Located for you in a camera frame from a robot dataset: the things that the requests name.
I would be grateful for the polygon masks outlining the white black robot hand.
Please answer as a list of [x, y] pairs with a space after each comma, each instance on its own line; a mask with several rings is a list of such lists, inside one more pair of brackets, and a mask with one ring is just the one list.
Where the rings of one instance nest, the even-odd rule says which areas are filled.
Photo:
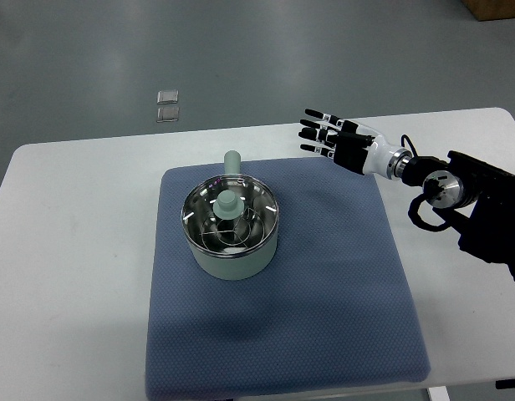
[[300, 149], [331, 159], [346, 170], [393, 180], [400, 177], [397, 169], [401, 161], [412, 157], [409, 150], [390, 144], [367, 125], [313, 109], [304, 113], [311, 119], [300, 120], [303, 128], [298, 136], [308, 141]]

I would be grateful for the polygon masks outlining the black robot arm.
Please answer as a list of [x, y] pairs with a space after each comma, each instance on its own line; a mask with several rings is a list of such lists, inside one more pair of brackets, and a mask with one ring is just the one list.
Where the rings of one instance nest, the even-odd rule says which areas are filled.
[[430, 232], [454, 229], [461, 251], [507, 265], [515, 281], [515, 175], [461, 152], [447, 157], [406, 156], [395, 167], [404, 184], [422, 189], [410, 203], [411, 222]]

